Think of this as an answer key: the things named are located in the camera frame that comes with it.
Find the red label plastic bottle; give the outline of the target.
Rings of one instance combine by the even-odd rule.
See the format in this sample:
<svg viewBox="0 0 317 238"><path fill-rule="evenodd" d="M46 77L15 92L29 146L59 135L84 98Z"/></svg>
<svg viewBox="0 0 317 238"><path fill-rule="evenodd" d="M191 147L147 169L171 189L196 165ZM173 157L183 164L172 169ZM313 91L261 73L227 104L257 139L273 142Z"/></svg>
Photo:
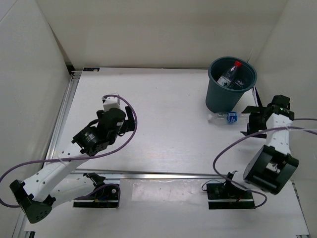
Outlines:
<svg viewBox="0 0 317 238"><path fill-rule="evenodd" d="M227 69L221 77L218 79L218 84L222 87L228 88L230 84L234 81L236 78L237 72L239 68L242 66L242 63L239 61L236 61L234 65Z"/></svg>

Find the black label plastic bottle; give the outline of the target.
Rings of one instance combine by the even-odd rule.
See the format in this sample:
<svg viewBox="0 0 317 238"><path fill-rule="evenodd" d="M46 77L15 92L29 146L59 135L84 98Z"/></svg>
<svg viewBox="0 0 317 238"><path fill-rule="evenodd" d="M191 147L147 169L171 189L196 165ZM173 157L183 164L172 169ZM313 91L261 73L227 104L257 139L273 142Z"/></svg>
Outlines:
<svg viewBox="0 0 317 238"><path fill-rule="evenodd" d="M233 90L242 90L248 88L251 83L252 79L249 79L248 77L236 77L228 88Z"/></svg>

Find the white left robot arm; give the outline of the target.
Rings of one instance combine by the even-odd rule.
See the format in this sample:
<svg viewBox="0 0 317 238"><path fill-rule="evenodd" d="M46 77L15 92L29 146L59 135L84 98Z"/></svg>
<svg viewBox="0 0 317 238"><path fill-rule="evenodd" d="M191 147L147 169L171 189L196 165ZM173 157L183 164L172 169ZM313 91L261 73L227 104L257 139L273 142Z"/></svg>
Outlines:
<svg viewBox="0 0 317 238"><path fill-rule="evenodd" d="M96 173L69 181L66 177L89 159L112 145L125 133L135 134L137 117L131 106L124 110L98 110L97 118L87 124L73 138L62 153L41 170L25 180L10 184L18 206L29 223L43 220L53 208L75 198L99 198L103 195L104 177Z"/></svg>

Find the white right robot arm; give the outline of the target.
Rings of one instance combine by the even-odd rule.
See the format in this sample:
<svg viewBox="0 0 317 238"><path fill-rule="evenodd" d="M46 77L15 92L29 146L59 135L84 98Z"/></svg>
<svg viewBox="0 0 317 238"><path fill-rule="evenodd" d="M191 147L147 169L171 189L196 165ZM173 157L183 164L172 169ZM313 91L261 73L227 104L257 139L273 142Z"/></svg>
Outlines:
<svg viewBox="0 0 317 238"><path fill-rule="evenodd" d="M295 114L290 110L290 98L275 95L266 107L247 106L243 114L249 115L245 136L265 129L271 131L258 138L265 138L265 144L247 165L243 180L263 191L278 194L293 175L299 161L292 157L289 147L289 131L275 130L290 127Z"/></svg>

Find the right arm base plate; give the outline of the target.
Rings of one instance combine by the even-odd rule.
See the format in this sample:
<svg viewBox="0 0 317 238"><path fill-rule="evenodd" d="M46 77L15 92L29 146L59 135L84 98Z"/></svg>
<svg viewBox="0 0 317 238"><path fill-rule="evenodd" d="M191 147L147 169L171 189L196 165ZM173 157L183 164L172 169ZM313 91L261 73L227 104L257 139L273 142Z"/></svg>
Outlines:
<svg viewBox="0 0 317 238"><path fill-rule="evenodd" d="M255 207L252 193L232 185L231 182L211 179L202 185L202 191L207 193L209 210L238 210Z"/></svg>

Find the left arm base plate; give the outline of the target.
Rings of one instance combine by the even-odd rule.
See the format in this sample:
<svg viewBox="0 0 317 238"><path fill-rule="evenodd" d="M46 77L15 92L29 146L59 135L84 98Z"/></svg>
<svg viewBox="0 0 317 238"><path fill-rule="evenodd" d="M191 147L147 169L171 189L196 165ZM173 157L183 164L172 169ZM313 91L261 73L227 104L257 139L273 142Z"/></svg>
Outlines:
<svg viewBox="0 0 317 238"><path fill-rule="evenodd" d="M104 181L105 187L93 193L86 199L77 199L73 201L74 208L107 208L117 209L120 204L120 180Z"/></svg>

